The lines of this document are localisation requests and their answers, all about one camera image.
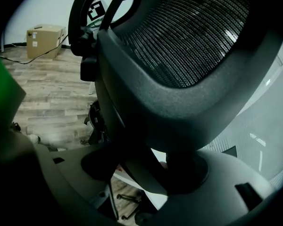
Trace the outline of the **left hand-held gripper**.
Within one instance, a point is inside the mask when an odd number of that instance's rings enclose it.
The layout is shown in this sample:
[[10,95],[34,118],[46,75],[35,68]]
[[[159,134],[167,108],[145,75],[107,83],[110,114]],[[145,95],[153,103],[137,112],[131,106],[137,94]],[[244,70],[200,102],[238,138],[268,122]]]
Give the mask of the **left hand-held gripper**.
[[108,6],[104,0],[95,0],[89,7],[87,14],[87,26],[92,29],[98,29],[107,9]]

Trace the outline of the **black mesh office chair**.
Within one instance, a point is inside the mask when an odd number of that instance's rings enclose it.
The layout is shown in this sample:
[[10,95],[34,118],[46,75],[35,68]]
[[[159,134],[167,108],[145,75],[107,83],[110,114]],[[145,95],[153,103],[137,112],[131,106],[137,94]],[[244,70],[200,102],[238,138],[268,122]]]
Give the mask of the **black mesh office chair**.
[[[101,159],[135,180],[135,155],[205,149],[238,115],[282,41],[282,0],[104,0],[98,29],[87,26],[95,0],[75,0],[69,43],[81,79],[95,83],[108,140]],[[283,190],[244,225],[275,219]]]

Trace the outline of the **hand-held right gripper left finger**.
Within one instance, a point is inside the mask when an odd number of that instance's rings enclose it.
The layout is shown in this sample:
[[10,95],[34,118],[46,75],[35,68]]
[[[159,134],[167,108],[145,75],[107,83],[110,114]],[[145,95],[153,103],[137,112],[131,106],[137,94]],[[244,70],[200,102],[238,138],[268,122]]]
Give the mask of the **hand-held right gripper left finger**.
[[98,145],[51,152],[35,145],[43,177],[64,220],[118,220],[111,178],[116,164]]

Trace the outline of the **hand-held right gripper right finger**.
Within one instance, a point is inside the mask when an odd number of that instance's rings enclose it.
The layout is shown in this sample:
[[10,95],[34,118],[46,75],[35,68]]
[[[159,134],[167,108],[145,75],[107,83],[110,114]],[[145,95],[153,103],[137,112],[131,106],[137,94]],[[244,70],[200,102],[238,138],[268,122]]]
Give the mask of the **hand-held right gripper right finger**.
[[139,226],[228,226],[246,224],[274,193],[270,183],[238,158],[200,149],[175,153],[164,168],[150,149],[135,155],[135,181],[167,197],[142,203]]

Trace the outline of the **brown cardboard box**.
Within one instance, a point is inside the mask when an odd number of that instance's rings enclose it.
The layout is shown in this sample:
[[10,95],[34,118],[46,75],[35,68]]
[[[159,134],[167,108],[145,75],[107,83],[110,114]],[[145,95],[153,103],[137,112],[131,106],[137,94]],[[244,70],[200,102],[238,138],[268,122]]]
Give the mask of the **brown cardboard box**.
[[61,49],[61,42],[67,35],[66,27],[52,24],[40,24],[42,28],[30,28],[26,32],[26,51],[29,59],[43,55],[54,59]]

